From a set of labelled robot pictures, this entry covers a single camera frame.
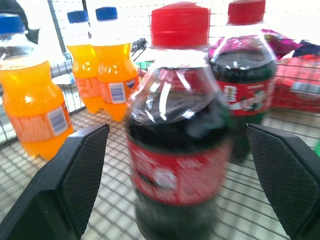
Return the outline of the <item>orange soda bottle blue cap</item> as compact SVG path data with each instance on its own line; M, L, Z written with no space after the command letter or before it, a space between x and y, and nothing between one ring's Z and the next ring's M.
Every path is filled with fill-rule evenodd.
M80 99L90 113L104 107L98 81L98 57L91 45L88 13L76 10L67 13L65 45L73 58L72 73Z
M131 57L133 40L118 20L117 8L95 10L91 46L98 57L98 81L102 108L114 121L125 116L127 101L139 85L137 66Z
M17 14L0 13L0 84L6 115L32 158L51 160L74 132L61 89Z

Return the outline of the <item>red snack bag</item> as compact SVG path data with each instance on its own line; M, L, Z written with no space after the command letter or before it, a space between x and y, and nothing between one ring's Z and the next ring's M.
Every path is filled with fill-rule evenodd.
M271 106L320 114L320 55L278 61Z

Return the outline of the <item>purple snack bag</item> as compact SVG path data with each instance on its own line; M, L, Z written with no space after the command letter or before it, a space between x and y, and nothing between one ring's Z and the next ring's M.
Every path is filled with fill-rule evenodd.
M270 29L262 29L261 31L264 34L266 42L275 53L275 56L278 60L289 54L291 51L295 51L303 46L301 43L296 43L292 39L289 39L288 37L276 31ZM233 38L228 41L228 45L230 49L240 49L240 47L247 46L256 48L257 41L253 39L252 36L242 38L241 40Z

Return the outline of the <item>cola bottle red cap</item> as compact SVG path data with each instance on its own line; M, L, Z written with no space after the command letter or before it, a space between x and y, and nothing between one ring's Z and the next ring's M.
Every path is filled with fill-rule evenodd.
M233 115L233 163L250 152L246 125L260 125L272 102L277 58L262 31L265 6L266 0L229 3L226 31L210 62Z
M125 115L136 224L146 240L210 240L232 119L209 63L210 10L151 13L154 63Z

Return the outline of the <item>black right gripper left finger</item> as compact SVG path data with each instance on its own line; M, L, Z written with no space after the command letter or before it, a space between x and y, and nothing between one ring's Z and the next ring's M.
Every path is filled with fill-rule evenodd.
M0 223L0 240L81 240L101 183L107 123L69 135Z

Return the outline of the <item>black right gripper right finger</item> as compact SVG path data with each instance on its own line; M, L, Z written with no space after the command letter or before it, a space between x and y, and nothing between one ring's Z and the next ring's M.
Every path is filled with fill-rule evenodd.
M247 124L261 187L291 240L320 240L320 157L297 135Z

